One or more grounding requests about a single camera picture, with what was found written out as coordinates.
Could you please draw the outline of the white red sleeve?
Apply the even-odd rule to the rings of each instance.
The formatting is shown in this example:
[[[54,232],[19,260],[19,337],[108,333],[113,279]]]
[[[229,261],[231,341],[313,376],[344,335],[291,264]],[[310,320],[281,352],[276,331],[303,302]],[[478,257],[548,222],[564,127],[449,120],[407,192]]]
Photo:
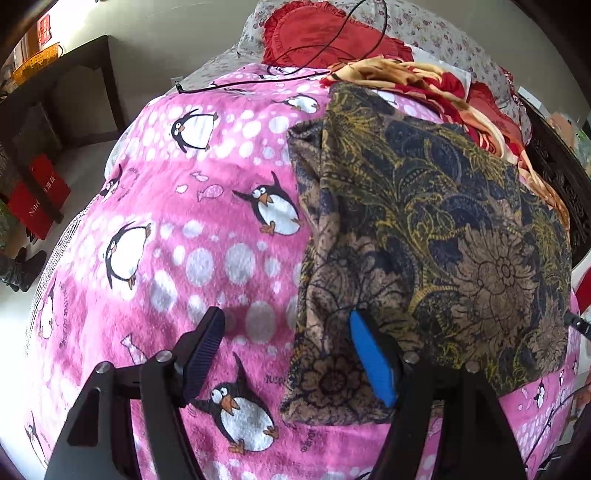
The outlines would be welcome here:
[[[591,304],[590,267],[580,266],[572,272],[570,311],[582,315]]]

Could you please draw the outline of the dark wooden side table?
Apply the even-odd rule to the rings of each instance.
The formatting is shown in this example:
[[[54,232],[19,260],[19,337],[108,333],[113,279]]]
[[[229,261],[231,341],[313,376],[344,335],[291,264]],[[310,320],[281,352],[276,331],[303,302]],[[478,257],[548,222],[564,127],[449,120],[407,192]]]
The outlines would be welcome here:
[[[36,184],[29,167],[18,153],[14,138],[23,127],[28,110],[37,104],[43,108],[49,126],[55,132],[59,145],[64,148],[103,143],[116,140],[122,135],[128,126],[128,121],[123,111],[114,76],[110,39],[109,35],[102,35],[66,53],[44,68],[41,73],[17,87],[1,103],[1,162],[18,174],[18,178],[24,182],[34,198],[39,201],[41,210],[57,224],[63,221],[63,214],[58,207],[52,204],[43,188]],[[58,81],[77,67],[101,72],[115,125],[113,131],[80,138],[75,138],[66,132],[65,123],[59,117],[56,104],[51,96]]]

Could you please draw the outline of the white pillow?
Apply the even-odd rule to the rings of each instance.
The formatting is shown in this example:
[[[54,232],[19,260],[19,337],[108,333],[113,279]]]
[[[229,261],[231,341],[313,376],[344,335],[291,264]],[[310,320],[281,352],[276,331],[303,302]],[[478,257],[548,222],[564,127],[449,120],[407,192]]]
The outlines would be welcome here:
[[[465,92],[469,93],[472,84],[472,75],[469,72],[450,65],[419,47],[410,45],[410,48],[412,50],[414,60],[417,63],[436,65],[441,69],[452,73],[462,83]]]

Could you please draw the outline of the floral white bed sheet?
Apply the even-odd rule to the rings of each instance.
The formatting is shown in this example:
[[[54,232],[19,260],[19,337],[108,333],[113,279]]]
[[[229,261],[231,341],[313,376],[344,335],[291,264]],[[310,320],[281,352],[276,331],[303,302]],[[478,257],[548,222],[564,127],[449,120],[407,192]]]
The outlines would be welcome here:
[[[181,85],[187,90],[204,87],[214,79],[263,58],[263,32],[274,11],[290,6],[290,1],[259,1],[247,17],[238,42],[186,76]],[[526,107],[518,98],[514,78],[497,64],[484,48],[467,33],[435,13],[410,1],[389,1],[383,8],[377,1],[367,1],[353,12],[353,18],[377,30],[388,16],[386,34],[409,46],[471,74],[486,84],[497,107],[519,127],[525,143],[532,138],[532,126]]]

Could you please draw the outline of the orange basket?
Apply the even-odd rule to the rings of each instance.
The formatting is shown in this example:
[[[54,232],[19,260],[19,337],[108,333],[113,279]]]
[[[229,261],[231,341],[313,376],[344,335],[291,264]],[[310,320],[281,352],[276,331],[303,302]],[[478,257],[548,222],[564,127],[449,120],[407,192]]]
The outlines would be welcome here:
[[[17,86],[22,85],[41,70],[55,62],[63,54],[63,47],[60,43],[55,43],[43,50],[37,52],[22,65],[20,65],[11,75],[11,79]]]

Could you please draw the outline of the red gold floral blanket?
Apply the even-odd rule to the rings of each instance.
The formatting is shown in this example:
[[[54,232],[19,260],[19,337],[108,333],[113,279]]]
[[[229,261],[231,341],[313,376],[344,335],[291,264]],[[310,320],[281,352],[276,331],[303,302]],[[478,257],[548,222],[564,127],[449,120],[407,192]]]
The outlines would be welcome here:
[[[479,147],[514,165],[523,183],[557,212],[566,229],[570,228],[564,202],[535,171],[525,146],[512,143],[483,113],[471,107],[469,93],[452,73],[432,64],[377,56],[329,67],[321,84],[329,87],[338,82],[402,95],[431,109],[443,122],[461,126]]]

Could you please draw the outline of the dark wooden headboard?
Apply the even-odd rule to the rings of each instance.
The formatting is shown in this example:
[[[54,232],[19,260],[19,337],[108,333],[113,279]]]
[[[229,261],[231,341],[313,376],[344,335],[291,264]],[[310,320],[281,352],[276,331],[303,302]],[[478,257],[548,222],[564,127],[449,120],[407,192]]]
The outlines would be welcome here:
[[[527,154],[537,173],[563,200],[570,216],[572,264],[576,267],[590,251],[590,179],[573,150],[545,117],[523,96],[532,126]]]

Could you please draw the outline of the dark floral patterned garment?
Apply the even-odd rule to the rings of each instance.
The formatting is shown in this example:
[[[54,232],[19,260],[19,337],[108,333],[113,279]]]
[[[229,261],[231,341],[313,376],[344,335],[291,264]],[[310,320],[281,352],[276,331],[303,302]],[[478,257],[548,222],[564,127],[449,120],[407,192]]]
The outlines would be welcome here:
[[[407,116],[347,83],[332,86],[325,115],[287,140],[311,239],[284,419],[390,418],[353,347],[356,310],[438,365],[477,361],[499,395],[563,365],[570,242],[558,212],[514,166],[457,126]]]

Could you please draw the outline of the pink penguin fleece blanket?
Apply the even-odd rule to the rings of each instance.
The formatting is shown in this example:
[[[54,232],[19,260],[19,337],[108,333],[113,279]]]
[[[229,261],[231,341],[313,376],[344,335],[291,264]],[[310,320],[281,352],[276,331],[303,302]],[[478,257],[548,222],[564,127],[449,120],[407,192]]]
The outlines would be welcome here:
[[[311,239],[287,134],[325,115],[332,86],[346,83],[325,87],[328,73],[246,65],[153,100],[118,141],[101,191],[64,233],[39,285],[25,431],[45,474],[97,364],[140,365],[217,307],[224,336],[200,393],[180,411],[200,479],[373,479],[393,409],[385,422],[344,426],[280,413]],[[366,89],[407,116],[450,124],[417,101]],[[570,305],[564,323],[563,365],[496,393],[524,479],[555,451],[578,390],[583,329]],[[130,407],[138,479],[161,479],[141,404]],[[436,479],[443,413],[435,402],[414,479]]]

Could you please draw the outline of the left red heart cushion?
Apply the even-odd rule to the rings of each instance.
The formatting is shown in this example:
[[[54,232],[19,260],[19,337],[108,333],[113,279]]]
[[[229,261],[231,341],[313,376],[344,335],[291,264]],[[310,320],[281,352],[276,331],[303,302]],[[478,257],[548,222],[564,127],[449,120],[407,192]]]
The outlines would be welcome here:
[[[377,56],[411,62],[413,52],[328,1],[288,2],[263,24],[263,63],[273,67],[324,69]]]

